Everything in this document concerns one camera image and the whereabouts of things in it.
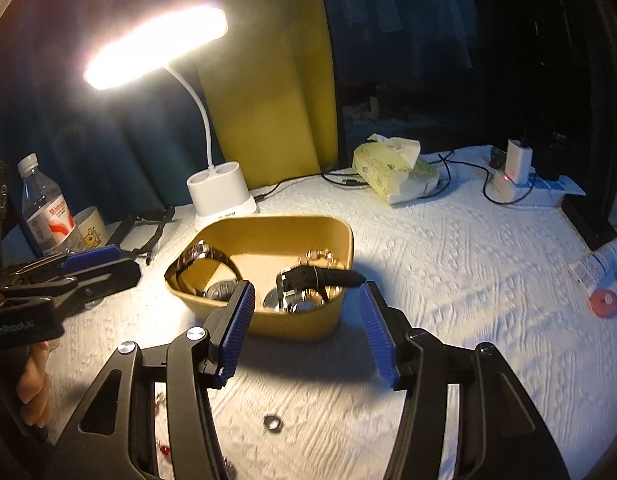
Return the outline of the person's left hand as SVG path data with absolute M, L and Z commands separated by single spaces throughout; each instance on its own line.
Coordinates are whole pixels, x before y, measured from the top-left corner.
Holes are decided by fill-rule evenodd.
M 32 344 L 18 379 L 16 393 L 22 402 L 20 414 L 28 426 L 45 428 L 51 419 L 50 379 L 46 372 L 49 342 Z

